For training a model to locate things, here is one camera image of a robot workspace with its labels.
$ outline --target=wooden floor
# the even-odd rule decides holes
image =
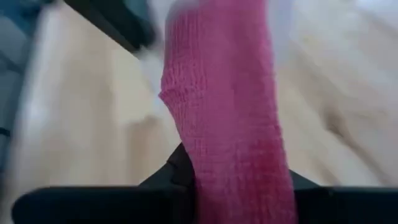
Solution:
[[[398,184],[395,12],[395,1],[294,1],[275,68],[294,171],[323,185]],[[37,187],[137,184],[180,142],[156,98],[160,54],[138,61],[64,4],[41,21],[3,223],[11,202]]]

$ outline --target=pink sock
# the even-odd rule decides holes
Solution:
[[[199,223],[295,223],[265,0],[205,0],[166,34],[161,98],[197,178]]]

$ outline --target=pink fabric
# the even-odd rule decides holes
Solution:
[[[265,0],[206,0],[170,22],[160,97],[197,177],[199,223],[295,223]]]

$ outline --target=ribbed knit texture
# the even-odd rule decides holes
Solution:
[[[295,223],[265,0],[204,0],[167,28],[160,97],[197,178],[198,221]]]

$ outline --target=knitted sock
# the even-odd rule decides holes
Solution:
[[[204,0],[166,33],[160,97],[197,178],[199,223],[295,223],[265,0]]]

